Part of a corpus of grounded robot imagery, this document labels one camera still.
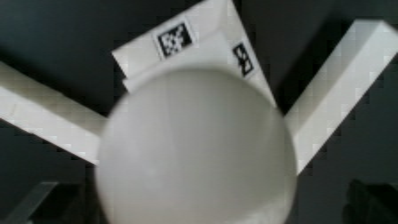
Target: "black square marker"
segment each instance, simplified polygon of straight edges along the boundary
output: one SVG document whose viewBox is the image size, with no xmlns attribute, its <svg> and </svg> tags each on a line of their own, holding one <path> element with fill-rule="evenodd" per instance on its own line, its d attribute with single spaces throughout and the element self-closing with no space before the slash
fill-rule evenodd
<svg viewBox="0 0 398 224">
<path fill-rule="evenodd" d="M 185 47 L 192 44 L 192 37 L 187 29 L 187 24 L 180 23 L 176 27 L 171 28 L 158 35 L 158 45 L 162 48 L 164 56 L 169 57 L 174 55 Z"/>
<path fill-rule="evenodd" d="M 245 77 L 254 69 L 254 66 L 253 66 L 253 60 L 251 60 L 251 56 L 247 54 L 244 43 L 240 43 L 237 45 L 237 47 L 233 48 L 233 54 L 238 59 L 238 66 L 240 66 L 240 70 L 242 70 L 242 75 Z"/>
</svg>

